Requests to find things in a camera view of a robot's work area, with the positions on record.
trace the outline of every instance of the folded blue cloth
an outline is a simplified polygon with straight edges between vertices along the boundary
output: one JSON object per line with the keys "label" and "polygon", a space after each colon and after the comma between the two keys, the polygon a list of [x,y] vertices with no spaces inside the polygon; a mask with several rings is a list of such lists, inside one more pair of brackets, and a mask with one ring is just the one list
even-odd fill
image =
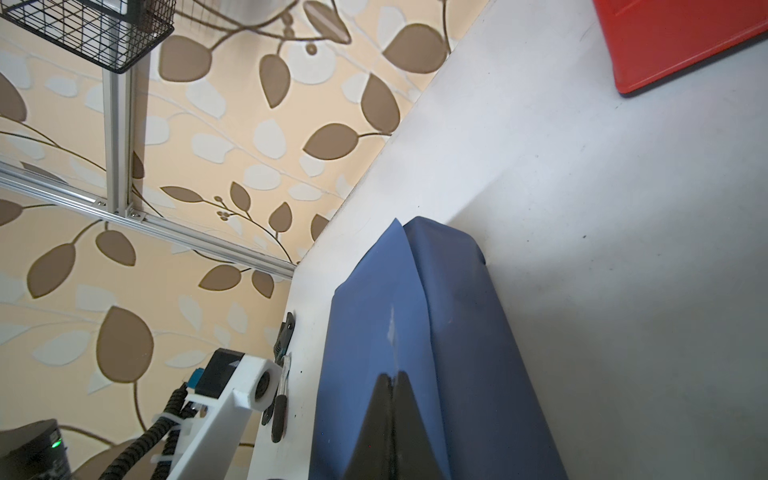
{"label": "folded blue cloth", "polygon": [[566,480],[477,243],[423,217],[405,231],[429,304],[453,480]]}
{"label": "folded blue cloth", "polygon": [[407,372],[429,443],[449,480],[424,290],[397,220],[366,253],[331,303],[317,393],[310,480],[342,477],[376,377]]}

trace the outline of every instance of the red tray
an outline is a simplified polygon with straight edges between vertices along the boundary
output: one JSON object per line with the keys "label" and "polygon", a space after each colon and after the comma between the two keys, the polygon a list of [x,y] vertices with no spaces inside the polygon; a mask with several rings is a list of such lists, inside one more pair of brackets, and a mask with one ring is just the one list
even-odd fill
{"label": "red tray", "polygon": [[768,0],[594,0],[594,5],[622,94],[768,31]]}

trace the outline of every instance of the white leaf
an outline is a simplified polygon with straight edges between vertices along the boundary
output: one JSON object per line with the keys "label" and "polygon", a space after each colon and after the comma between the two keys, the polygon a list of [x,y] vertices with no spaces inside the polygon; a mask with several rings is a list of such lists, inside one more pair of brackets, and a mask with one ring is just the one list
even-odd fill
{"label": "white leaf", "polygon": [[408,99],[411,101],[411,103],[416,103],[416,101],[419,99],[419,97],[422,96],[422,91],[418,88],[411,88],[408,90]]}
{"label": "white leaf", "polygon": [[306,53],[304,43],[295,41],[288,47],[288,69],[293,80],[307,85],[321,84],[336,71],[336,53],[325,44],[316,43],[317,53]]}
{"label": "white leaf", "polygon": [[27,60],[20,55],[0,50],[0,73],[16,88],[26,89],[32,86],[32,77],[27,69]]}
{"label": "white leaf", "polygon": [[264,240],[264,237],[262,237],[261,235],[254,235],[253,242],[259,247],[263,248],[264,250],[267,250],[269,248],[269,246],[266,243],[266,240]]}
{"label": "white leaf", "polygon": [[319,200],[323,192],[307,184],[296,184],[288,189],[288,194],[295,200],[312,202]]}
{"label": "white leaf", "polygon": [[15,303],[25,291],[24,282],[0,272],[0,303]]}
{"label": "white leaf", "polygon": [[155,48],[149,54],[149,79],[154,81],[162,80],[160,76],[160,49]]}
{"label": "white leaf", "polygon": [[222,118],[227,112],[227,101],[205,78],[187,87],[187,100],[212,117]]}
{"label": "white leaf", "polygon": [[347,15],[357,15],[368,6],[368,0],[336,0],[339,10]]}
{"label": "white leaf", "polygon": [[275,237],[272,237],[272,236],[271,236],[271,235],[269,235],[268,233],[262,233],[262,235],[264,236],[264,238],[266,238],[267,240],[269,240],[269,241],[270,241],[271,243],[273,243],[274,245],[277,245],[278,247],[280,246],[280,244],[279,244],[279,243],[277,243],[277,240],[275,240]]}
{"label": "white leaf", "polygon": [[344,93],[344,97],[354,104],[362,101],[362,93],[366,90],[368,84],[367,73],[356,73],[353,76],[347,78],[344,83],[341,84],[341,91]]}
{"label": "white leaf", "polygon": [[91,333],[84,330],[66,332],[38,347],[32,356],[48,366],[63,366],[74,362],[85,352]]}
{"label": "white leaf", "polygon": [[165,361],[165,364],[175,369],[186,369],[195,366],[205,360],[205,353],[200,350],[190,350],[189,352],[179,353],[172,359]]}
{"label": "white leaf", "polygon": [[351,191],[352,191],[352,185],[346,182],[346,178],[344,177],[344,174],[339,175],[338,180],[336,180],[336,192],[339,194],[341,198],[346,198],[347,195],[349,195],[349,192]]}
{"label": "white leaf", "polygon": [[253,145],[269,158],[279,159],[286,154],[286,136],[274,119],[261,122],[253,131]]}
{"label": "white leaf", "polygon": [[147,117],[144,121],[144,144],[159,145],[164,144],[170,138],[170,127],[164,118]]}
{"label": "white leaf", "polygon": [[200,332],[203,326],[203,309],[200,308],[200,304],[191,296],[179,295],[179,310],[194,329]]}
{"label": "white leaf", "polygon": [[0,323],[0,345],[29,330],[28,326]]}
{"label": "white leaf", "polygon": [[397,7],[381,7],[376,40],[381,48],[386,48],[398,33],[406,26],[406,16]]}
{"label": "white leaf", "polygon": [[104,113],[104,92],[101,90],[101,84],[91,87],[85,94],[85,106],[101,114]]}
{"label": "white leaf", "polygon": [[243,175],[243,184],[256,190],[274,190],[281,181],[279,171],[262,164],[251,165]]}
{"label": "white leaf", "polygon": [[185,247],[184,245],[178,245],[178,244],[176,244],[176,243],[172,243],[172,244],[170,245],[170,253],[171,253],[172,255],[175,255],[176,253],[184,253],[184,252],[188,252],[188,251],[190,251],[190,250],[192,250],[192,249],[191,249],[191,248],[189,248],[189,247]]}
{"label": "white leaf", "polygon": [[101,370],[96,367],[96,370],[91,374],[91,380],[88,382],[88,395],[110,385],[112,385],[112,381],[105,377],[104,373],[101,373]]}
{"label": "white leaf", "polygon": [[232,230],[235,230],[238,235],[243,234],[243,224],[240,222],[240,219],[237,217],[229,217],[227,219],[227,225],[232,227]]}
{"label": "white leaf", "polygon": [[78,285],[74,294],[76,307],[89,312],[106,312],[117,303],[114,293],[97,286]]}
{"label": "white leaf", "polygon": [[274,329],[271,326],[265,326],[264,327],[264,338],[266,339],[266,342],[270,345],[274,345],[277,341],[277,335],[280,333],[278,329]]}
{"label": "white leaf", "polygon": [[[17,130],[16,133],[30,136],[29,132],[22,130]],[[43,150],[42,145],[40,145],[38,142],[27,140],[26,138],[12,137],[11,135],[7,136],[7,138],[14,147],[18,148],[29,157],[32,157],[35,160],[41,160],[42,158],[45,158],[45,150]]]}
{"label": "white leaf", "polygon": [[317,177],[326,169],[325,162],[309,155],[302,155],[299,157],[299,165],[301,165],[301,169],[304,170],[304,173],[310,177]]}
{"label": "white leaf", "polygon": [[225,328],[218,325],[214,325],[214,336],[224,348],[230,348],[230,341],[232,340],[232,334]]}
{"label": "white leaf", "polygon": [[141,187],[141,196],[147,199],[147,202],[153,204],[156,207],[176,208],[174,201],[170,199],[164,193],[157,190]]}
{"label": "white leaf", "polygon": [[209,134],[195,134],[192,137],[192,153],[215,164],[224,163],[224,156],[234,146],[222,137]]}
{"label": "white leaf", "polygon": [[62,97],[72,98],[78,96],[78,84],[71,78],[62,77],[61,75],[50,77],[45,82],[45,87]]}
{"label": "white leaf", "polygon": [[80,161],[74,158],[69,159],[69,166],[74,170],[74,174],[84,181],[86,184],[91,184],[100,188],[107,188],[106,174],[101,171],[92,170],[89,167],[80,164]]}
{"label": "white leaf", "polygon": [[232,302],[230,312],[227,314],[227,323],[235,332],[245,333],[248,330],[248,314],[238,302]]}

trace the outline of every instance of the wire mesh basket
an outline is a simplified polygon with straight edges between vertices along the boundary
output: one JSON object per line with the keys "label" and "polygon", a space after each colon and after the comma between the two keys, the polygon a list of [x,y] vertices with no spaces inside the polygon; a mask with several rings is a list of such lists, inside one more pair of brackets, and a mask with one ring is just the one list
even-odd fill
{"label": "wire mesh basket", "polygon": [[176,0],[0,0],[2,17],[115,73],[174,30]]}

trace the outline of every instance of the leaf pattern wallpaper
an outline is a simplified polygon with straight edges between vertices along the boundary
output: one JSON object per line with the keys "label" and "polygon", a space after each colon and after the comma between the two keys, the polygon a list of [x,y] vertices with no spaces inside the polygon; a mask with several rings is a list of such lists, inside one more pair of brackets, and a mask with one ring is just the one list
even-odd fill
{"label": "leaf pattern wallpaper", "polygon": [[0,161],[106,195],[101,69],[5,21]]}
{"label": "leaf pattern wallpaper", "polygon": [[[185,247],[7,190],[0,235],[0,382],[13,392],[0,429],[56,418],[79,480],[98,478],[215,349],[273,355],[289,281],[211,268]],[[230,480],[245,478],[257,416]],[[149,478],[150,457],[129,477]]]}
{"label": "leaf pattern wallpaper", "polygon": [[140,65],[142,208],[300,262],[485,3],[179,0]]}

